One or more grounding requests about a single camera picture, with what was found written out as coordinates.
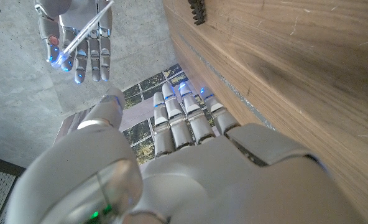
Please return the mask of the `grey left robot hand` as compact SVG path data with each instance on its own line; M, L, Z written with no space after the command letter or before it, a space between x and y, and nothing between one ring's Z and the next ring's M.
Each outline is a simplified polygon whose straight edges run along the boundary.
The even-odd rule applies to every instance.
M241 125L207 89L155 94L155 157L139 164L119 130L124 95L109 89L75 131L14 186L7 223L363 223L305 146Z

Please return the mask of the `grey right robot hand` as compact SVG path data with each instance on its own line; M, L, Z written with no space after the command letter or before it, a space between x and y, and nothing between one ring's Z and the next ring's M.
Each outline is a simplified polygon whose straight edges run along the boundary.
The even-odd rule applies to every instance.
M39 31L45 49L45 61L56 61L86 23L107 5L104 0L35 0L39 15ZM75 69L75 82L85 80L86 66L91 63L92 79L109 80L111 64L112 9L106 10L90 33L61 65L64 72Z

